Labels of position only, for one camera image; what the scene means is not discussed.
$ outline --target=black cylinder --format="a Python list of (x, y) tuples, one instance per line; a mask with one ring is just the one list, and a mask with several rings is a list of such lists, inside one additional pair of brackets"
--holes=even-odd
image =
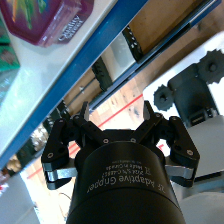
[(184, 224), (164, 164), (150, 149), (115, 142), (78, 173), (67, 224)]

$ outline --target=bolt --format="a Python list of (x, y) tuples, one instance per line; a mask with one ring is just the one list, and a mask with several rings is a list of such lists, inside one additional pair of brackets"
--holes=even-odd
[(131, 142), (136, 143), (136, 139), (135, 138), (131, 138)]
[(105, 138), (105, 139), (103, 140), (103, 143), (105, 143), (105, 144), (109, 143), (109, 139)]
[(167, 101), (167, 97), (163, 94), (162, 96), (160, 96), (159, 101), (161, 103), (164, 103), (165, 101)]
[(50, 159), (50, 158), (52, 158), (53, 156), (54, 156), (54, 154), (51, 152), (51, 153), (48, 153), (47, 158)]
[(216, 71), (216, 69), (217, 69), (216, 64), (211, 63), (211, 64), (209, 65), (209, 71), (210, 71), (210, 72), (214, 72), (214, 71)]
[(187, 154), (190, 155), (190, 156), (194, 155), (194, 153), (191, 150), (187, 150)]

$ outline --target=purple package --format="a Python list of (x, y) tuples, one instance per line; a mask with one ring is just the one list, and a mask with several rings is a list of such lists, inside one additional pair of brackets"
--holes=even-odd
[(92, 13), (94, 0), (82, 0), (81, 4), (82, 10), (79, 11), (76, 16), (69, 22), (69, 24), (63, 29), (63, 32), (59, 36), (57, 43), (68, 43)]
[(91, 14), (93, 5), (94, 0), (0, 0), (9, 31), (42, 47), (67, 43), (71, 39), (68, 31), (71, 30), (70, 36), (74, 36)]

